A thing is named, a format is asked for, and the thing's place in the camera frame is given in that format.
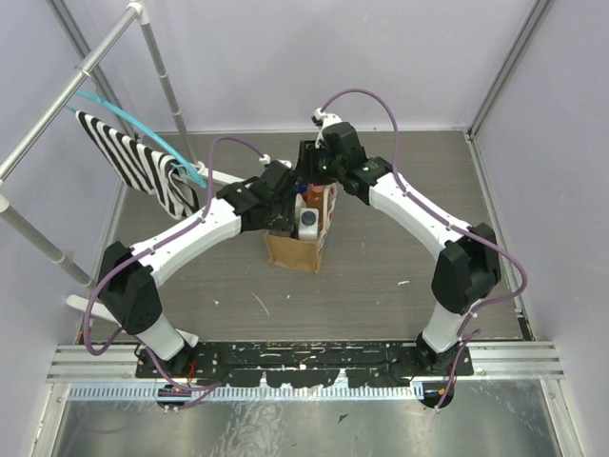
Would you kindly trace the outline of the orange bottle pink cap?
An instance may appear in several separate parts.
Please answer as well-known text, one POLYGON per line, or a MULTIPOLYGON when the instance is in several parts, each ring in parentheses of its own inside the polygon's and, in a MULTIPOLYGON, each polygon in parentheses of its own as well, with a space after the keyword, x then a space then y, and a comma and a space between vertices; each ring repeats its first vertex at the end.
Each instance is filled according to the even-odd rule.
POLYGON ((306 193, 306 203, 309 208, 322 211, 324 209, 324 186, 309 185, 306 193))

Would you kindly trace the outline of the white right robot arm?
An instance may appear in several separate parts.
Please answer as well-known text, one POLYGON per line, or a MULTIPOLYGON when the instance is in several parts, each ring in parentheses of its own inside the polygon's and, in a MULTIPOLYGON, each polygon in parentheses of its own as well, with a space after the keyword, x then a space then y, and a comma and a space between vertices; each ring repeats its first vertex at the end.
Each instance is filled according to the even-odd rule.
POLYGON ((417 337, 415 357, 422 371, 440 374, 451 363, 466 314, 501 280, 495 231, 451 216, 407 185, 387 160, 368 157, 351 124, 330 116, 316 125, 316 138, 300 145, 299 177, 316 186, 341 185, 400 224, 436 262, 436 304, 417 337))

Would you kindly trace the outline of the burlap watermelon canvas bag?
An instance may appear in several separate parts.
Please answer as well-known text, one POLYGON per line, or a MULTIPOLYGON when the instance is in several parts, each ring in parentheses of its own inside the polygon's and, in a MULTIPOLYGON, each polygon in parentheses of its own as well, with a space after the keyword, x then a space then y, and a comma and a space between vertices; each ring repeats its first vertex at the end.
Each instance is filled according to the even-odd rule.
POLYGON ((299 271, 318 273, 324 256, 324 244, 331 227, 338 187, 336 184, 324 186, 324 209, 319 211, 319 236, 314 242, 298 239, 298 224, 301 209, 308 208, 306 193, 299 193, 295 201, 295 228, 290 234, 268 231, 265 244, 269 262, 275 266, 299 271))

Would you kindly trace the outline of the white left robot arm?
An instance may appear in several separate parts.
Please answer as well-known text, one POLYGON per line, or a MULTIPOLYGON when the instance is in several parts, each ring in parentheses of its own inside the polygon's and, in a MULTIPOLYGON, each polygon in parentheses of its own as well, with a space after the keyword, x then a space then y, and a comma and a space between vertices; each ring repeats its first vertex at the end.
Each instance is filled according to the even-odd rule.
POLYGON ((106 248, 93 298, 155 353, 161 371, 182 376, 190 366, 188 343, 163 313, 158 289, 197 256, 245 231, 292 230, 295 198, 296 173, 274 160, 163 233, 129 248, 120 242, 106 248))

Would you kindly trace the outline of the white bottle dark cap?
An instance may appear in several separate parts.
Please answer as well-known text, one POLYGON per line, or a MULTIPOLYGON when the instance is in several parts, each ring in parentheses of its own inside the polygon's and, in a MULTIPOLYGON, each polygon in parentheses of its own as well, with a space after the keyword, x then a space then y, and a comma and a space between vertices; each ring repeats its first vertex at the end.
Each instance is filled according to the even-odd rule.
POLYGON ((298 224, 298 239, 303 242, 314 242, 319 236, 319 211, 301 209, 298 224))

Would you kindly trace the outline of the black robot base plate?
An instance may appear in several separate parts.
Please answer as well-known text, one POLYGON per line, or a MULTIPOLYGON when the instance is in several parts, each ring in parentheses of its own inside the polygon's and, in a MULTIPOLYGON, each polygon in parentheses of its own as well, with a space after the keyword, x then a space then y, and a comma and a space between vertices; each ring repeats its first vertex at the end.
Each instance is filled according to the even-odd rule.
POLYGON ((474 373, 468 350, 452 348, 441 361, 425 365, 408 341, 339 342, 201 342, 185 349, 178 361, 159 364, 174 380, 186 378, 196 387, 331 387, 345 375, 347 385, 407 387, 424 376, 474 373))

